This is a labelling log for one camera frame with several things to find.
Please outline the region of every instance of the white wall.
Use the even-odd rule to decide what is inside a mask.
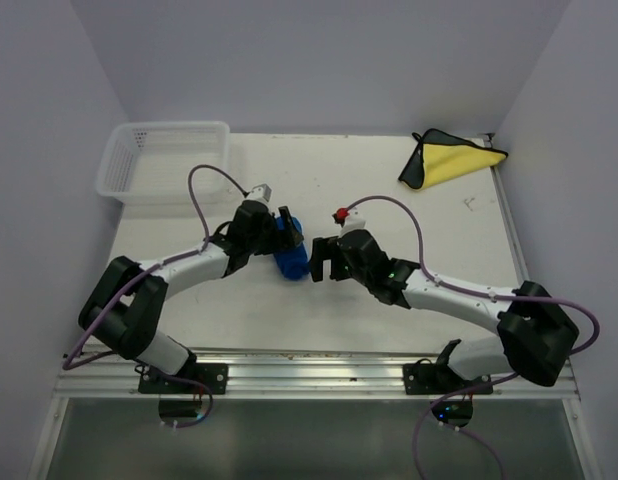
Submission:
[[[400,133],[500,124],[568,0],[72,0],[132,120]]]
[[[26,475],[119,208],[93,191],[125,121],[65,0],[0,1],[0,480]]]
[[[602,322],[573,361],[618,479],[618,0],[571,3],[496,140],[511,152],[502,174],[531,275]]]

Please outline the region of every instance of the red object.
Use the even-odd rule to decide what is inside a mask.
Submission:
[[[343,208],[339,208],[338,210],[336,210],[334,218],[336,219],[336,222],[344,223],[345,218],[347,218],[348,216],[349,216],[349,210],[343,207]]]

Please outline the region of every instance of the white basket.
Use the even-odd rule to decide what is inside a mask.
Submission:
[[[127,205],[189,202],[187,175],[206,163],[227,170],[229,126],[223,122],[126,123],[109,137],[96,191]],[[194,191],[202,203],[221,201],[227,180],[199,171]]]

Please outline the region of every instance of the yellow and black cloth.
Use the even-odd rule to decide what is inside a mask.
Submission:
[[[412,135],[418,144],[398,180],[414,190],[423,190],[481,168],[492,167],[508,155],[435,128],[430,128],[423,135]]]

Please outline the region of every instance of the blue cloth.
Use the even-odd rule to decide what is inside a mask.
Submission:
[[[296,217],[291,217],[294,226],[302,233],[302,225]],[[276,225],[279,230],[283,229],[282,218],[276,218]],[[276,260],[278,269],[282,276],[288,280],[300,280],[309,274],[309,259],[307,258],[307,250],[305,244],[301,243],[293,250],[286,252],[278,252],[273,254]]]

